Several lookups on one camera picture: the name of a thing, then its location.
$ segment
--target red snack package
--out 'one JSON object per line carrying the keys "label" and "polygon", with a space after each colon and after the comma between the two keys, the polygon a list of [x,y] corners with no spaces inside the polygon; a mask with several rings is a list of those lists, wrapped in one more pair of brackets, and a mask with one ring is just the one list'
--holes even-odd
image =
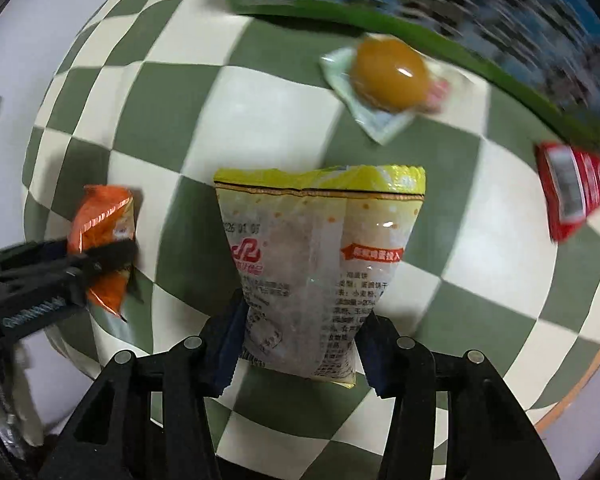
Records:
{"label": "red snack package", "polygon": [[600,206],[600,156],[578,148],[543,142],[536,162],[546,198],[549,234],[566,240]]}
{"label": "red snack package", "polygon": [[[134,238],[133,196],[119,186],[85,186],[85,196],[67,237],[67,251],[81,253],[122,238]],[[100,277],[89,289],[89,300],[120,316],[129,269]]]}

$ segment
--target white floor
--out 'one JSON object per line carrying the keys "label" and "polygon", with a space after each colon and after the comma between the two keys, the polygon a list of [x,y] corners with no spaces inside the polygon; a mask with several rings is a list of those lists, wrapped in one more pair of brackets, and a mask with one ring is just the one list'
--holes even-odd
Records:
{"label": "white floor", "polygon": [[[22,233],[20,174],[38,106],[74,36],[104,0],[11,0],[0,15],[0,248]],[[27,374],[43,422],[53,426],[90,385],[43,335],[27,342]],[[576,480],[600,450],[600,370],[542,435],[563,480]]]}

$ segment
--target red triangular package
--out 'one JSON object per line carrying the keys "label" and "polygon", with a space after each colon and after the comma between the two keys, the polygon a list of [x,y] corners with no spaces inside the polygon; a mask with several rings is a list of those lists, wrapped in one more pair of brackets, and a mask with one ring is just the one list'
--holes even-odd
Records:
{"label": "red triangular package", "polygon": [[600,156],[543,142],[536,161],[554,242],[566,240],[600,206]]}

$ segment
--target red logo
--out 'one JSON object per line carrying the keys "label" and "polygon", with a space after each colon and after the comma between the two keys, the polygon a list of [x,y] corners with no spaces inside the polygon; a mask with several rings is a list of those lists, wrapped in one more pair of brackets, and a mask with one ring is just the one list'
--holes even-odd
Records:
{"label": "red logo", "polygon": [[368,262],[399,262],[404,249],[378,249],[366,245],[351,244],[340,249],[345,260],[366,260]]}
{"label": "red logo", "polygon": [[248,274],[262,274],[262,265],[255,265],[262,257],[256,238],[244,238],[240,245],[231,246],[231,254],[238,270]]}

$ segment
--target plastic wrapper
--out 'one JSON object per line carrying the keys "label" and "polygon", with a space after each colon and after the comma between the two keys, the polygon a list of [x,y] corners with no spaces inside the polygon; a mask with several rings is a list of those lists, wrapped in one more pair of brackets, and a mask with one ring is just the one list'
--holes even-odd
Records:
{"label": "plastic wrapper", "polygon": [[549,234],[566,240],[600,207],[600,156],[546,142],[536,147],[536,161],[546,198]]}
{"label": "plastic wrapper", "polygon": [[451,92],[462,91],[469,81],[448,64],[423,56],[429,70],[430,89],[427,101],[419,106],[399,113],[390,113],[374,108],[356,94],[349,81],[349,69],[356,55],[356,49],[345,47],[320,58],[324,78],[340,99],[349,107],[353,118],[378,144],[387,144],[416,118],[418,113],[439,113]]}
{"label": "plastic wrapper", "polygon": [[424,170],[219,170],[214,180],[250,306],[244,357],[354,384],[353,338],[404,253]]}
{"label": "plastic wrapper", "polygon": [[[131,192],[119,186],[85,186],[85,196],[68,236],[70,253],[124,238],[134,238],[134,201]],[[102,276],[89,289],[91,303],[120,316],[120,306],[129,281],[129,270],[122,269]]]}

